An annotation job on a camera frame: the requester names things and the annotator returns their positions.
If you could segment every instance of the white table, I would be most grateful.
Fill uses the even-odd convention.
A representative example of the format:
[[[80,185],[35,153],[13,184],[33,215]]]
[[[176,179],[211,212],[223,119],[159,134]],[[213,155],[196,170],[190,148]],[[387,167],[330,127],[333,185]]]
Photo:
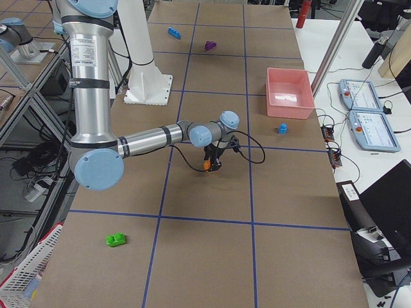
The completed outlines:
[[[295,28],[298,44],[300,47],[302,59],[304,60],[305,69],[309,72],[317,72],[319,65],[326,53],[329,43],[338,26],[338,21],[325,20],[306,20],[302,29]],[[354,22],[351,26],[348,36],[345,38],[340,51],[338,52],[330,71],[335,71],[342,68],[356,68],[361,69],[362,62],[367,56],[372,47],[371,39],[363,28],[360,22]],[[382,79],[378,74],[378,68],[383,63],[383,60],[377,62],[371,71],[370,69],[358,70],[344,70],[335,73],[328,73],[324,83],[322,84],[317,97],[315,98],[315,106],[323,109],[326,114],[333,117],[336,123],[344,120],[344,115],[337,112],[330,105],[330,98],[326,84],[329,82],[339,82],[341,79],[357,79],[367,80],[373,82],[374,85],[383,85],[389,81]],[[315,73],[309,73],[310,80],[314,79]],[[340,101],[338,93],[338,85],[329,84],[331,92],[331,100],[333,106],[343,113],[347,110]],[[401,91],[396,82],[392,82],[382,87],[376,87],[379,96],[388,96],[393,93]],[[389,98],[393,104],[392,115],[388,115],[388,120],[394,131],[406,130],[411,128],[411,105],[404,94],[399,94]],[[324,114],[323,111],[317,110],[317,114]],[[330,119],[325,119],[326,124],[330,124]],[[339,144],[342,145],[342,154],[355,161],[360,168],[360,179],[355,186],[359,192],[363,192],[377,179],[384,175],[388,170],[392,169],[400,160],[407,159],[411,161],[411,132],[397,134],[396,137],[401,146],[401,151],[397,153],[382,153],[370,152],[361,150],[354,137],[350,132],[348,123],[342,130],[342,125],[335,127],[334,136]],[[335,171],[335,182],[342,182],[346,180],[354,181],[358,176],[356,167],[344,157],[342,158],[343,166],[337,168]],[[384,298],[377,298],[371,291],[368,285],[364,285],[367,292],[367,297],[370,307],[374,308],[380,301],[386,301],[386,307],[389,307],[390,300]],[[408,308],[411,302],[411,286],[404,286],[401,288],[396,298],[395,308]]]

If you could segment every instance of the sticker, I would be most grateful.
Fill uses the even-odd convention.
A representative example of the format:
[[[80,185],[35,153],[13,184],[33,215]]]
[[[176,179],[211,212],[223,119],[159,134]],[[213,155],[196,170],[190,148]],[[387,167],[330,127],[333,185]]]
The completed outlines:
[[[72,38],[70,45],[73,66],[97,66],[95,40],[92,38]]]
[[[345,194],[347,195],[349,201],[360,199],[360,197],[358,197],[357,192],[354,189],[354,186],[352,186],[351,184],[342,185],[342,188]]]

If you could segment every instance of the green object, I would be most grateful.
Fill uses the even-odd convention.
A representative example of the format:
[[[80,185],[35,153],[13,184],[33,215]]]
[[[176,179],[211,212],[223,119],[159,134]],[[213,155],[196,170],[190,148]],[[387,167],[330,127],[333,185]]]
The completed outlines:
[[[116,233],[105,238],[105,243],[110,247],[115,247],[126,243],[126,236],[124,233]]]

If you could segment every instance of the pink plastic container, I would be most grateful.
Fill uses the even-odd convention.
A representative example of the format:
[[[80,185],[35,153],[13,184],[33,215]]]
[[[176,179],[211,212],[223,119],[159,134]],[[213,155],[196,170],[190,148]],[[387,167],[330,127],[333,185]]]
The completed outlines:
[[[267,115],[307,119],[314,110],[314,99],[306,71],[267,69]]]

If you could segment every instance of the black monitor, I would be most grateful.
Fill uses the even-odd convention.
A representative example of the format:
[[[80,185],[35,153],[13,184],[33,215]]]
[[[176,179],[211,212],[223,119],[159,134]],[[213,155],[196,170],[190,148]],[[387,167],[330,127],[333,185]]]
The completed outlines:
[[[361,193],[360,200],[399,255],[411,256],[411,164],[402,160]]]

